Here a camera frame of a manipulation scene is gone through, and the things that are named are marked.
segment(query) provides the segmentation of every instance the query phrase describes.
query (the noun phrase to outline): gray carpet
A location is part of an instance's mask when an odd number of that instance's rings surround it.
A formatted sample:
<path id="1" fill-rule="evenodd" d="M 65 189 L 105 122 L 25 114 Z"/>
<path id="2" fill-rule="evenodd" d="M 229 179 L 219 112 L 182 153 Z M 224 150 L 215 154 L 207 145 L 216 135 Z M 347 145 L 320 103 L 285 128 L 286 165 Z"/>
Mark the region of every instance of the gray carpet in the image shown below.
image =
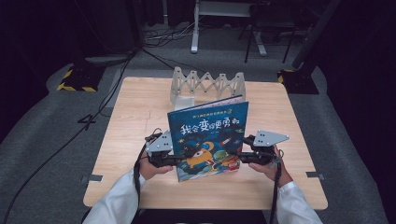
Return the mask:
<path id="1" fill-rule="evenodd" d="M 248 62 L 244 63 L 247 39 L 237 40 L 240 31 L 235 28 L 204 30 L 197 54 L 190 53 L 191 36 L 147 50 L 177 61 L 165 62 L 180 66 L 186 72 L 191 68 L 183 63 L 214 76 L 243 72 L 248 81 L 276 82 L 276 72 L 291 68 L 292 59 L 302 45 L 300 40 L 293 43 L 285 64 L 281 63 L 285 47 L 268 48 L 266 58 L 252 48 Z M 69 67 L 70 64 L 66 64 L 48 80 L 49 95 L 25 114 L 0 146 L 1 219 L 18 188 L 83 127 L 79 119 L 96 114 L 114 79 L 120 75 L 120 65 L 108 67 L 98 92 L 56 91 Z M 166 65 L 139 51 L 128 64 L 125 75 L 167 77 L 172 73 Z M 317 69 L 312 77 L 320 94 L 291 94 L 290 101 L 317 171 L 324 176 L 321 183 L 329 207 L 318 211 L 320 218 L 324 223 L 388 223 L 376 184 L 326 94 L 324 76 Z M 114 99 L 103 114 L 111 115 Z M 86 182 L 81 179 L 92 171 L 109 118 L 98 116 L 95 121 L 26 185 L 7 223 L 80 222 L 88 209 L 82 202 Z"/>

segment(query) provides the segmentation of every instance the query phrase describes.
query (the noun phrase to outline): person's left hand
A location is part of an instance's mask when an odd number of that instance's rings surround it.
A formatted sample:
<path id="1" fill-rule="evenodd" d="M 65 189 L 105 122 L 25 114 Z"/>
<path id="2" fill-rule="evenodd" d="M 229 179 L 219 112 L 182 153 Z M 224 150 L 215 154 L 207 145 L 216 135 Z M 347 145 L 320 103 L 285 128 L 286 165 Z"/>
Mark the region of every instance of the person's left hand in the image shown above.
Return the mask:
<path id="1" fill-rule="evenodd" d="M 160 168 L 153 166 L 149 163 L 148 153 L 146 150 L 143 152 L 142 158 L 143 159 L 140 160 L 140 174 L 145 177 L 146 180 L 150 180 L 155 175 L 166 174 L 173 170 L 173 167 L 169 165 Z"/>

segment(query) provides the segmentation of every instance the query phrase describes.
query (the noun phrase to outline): sleeve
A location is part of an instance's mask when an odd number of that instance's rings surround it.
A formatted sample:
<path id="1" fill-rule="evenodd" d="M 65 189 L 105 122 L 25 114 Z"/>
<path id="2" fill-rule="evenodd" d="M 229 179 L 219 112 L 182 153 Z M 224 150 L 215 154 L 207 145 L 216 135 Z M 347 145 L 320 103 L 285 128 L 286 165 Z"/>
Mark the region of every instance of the sleeve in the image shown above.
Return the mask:
<path id="1" fill-rule="evenodd" d="M 318 214 L 309 206 L 300 188 L 292 181 L 279 189 L 276 217 L 283 223 L 322 223 Z"/>
<path id="2" fill-rule="evenodd" d="M 139 182 L 141 187 L 146 183 L 142 175 L 139 177 Z M 83 223 L 131 224 L 137 207 L 134 169 L 131 169 L 120 177 L 111 190 L 93 206 Z"/>

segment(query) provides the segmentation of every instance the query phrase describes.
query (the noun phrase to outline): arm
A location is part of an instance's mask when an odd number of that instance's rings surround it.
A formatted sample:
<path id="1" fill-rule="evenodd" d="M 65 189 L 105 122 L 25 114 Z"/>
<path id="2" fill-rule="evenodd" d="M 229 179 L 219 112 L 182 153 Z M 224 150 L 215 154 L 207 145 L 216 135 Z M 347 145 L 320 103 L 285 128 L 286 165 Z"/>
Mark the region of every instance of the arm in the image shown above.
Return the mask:
<path id="1" fill-rule="evenodd" d="M 276 146 L 275 152 L 279 156 L 279 150 Z M 250 163 L 249 167 L 257 172 L 264 173 L 271 180 L 275 180 L 276 168 L 271 168 L 270 164 L 262 166 L 257 163 Z M 281 167 L 282 176 L 279 178 L 279 191 L 276 201 L 277 221 L 279 223 L 322 223 L 307 203 L 301 190 L 294 183 L 283 161 L 281 161 Z"/>
<path id="2" fill-rule="evenodd" d="M 165 174 L 173 170 L 172 166 L 156 168 L 149 163 L 146 151 L 140 161 L 139 184 L 141 188 L 146 180 L 151 179 L 156 174 Z M 92 208 L 91 212 L 84 220 L 88 223 L 128 223 L 132 222 L 137 211 L 137 192 L 134 187 L 134 169 L 120 177 L 111 190 L 100 199 Z"/>

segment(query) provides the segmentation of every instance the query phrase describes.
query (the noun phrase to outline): book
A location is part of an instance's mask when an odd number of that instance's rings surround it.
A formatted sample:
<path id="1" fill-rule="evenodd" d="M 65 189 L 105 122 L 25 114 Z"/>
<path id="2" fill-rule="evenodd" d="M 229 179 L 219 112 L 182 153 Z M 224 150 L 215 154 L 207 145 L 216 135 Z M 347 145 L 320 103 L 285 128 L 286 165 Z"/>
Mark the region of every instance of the book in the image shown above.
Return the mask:
<path id="1" fill-rule="evenodd" d="M 174 154 L 187 158 L 177 165 L 178 181 L 238 170 L 247 115 L 240 95 L 168 113 Z"/>

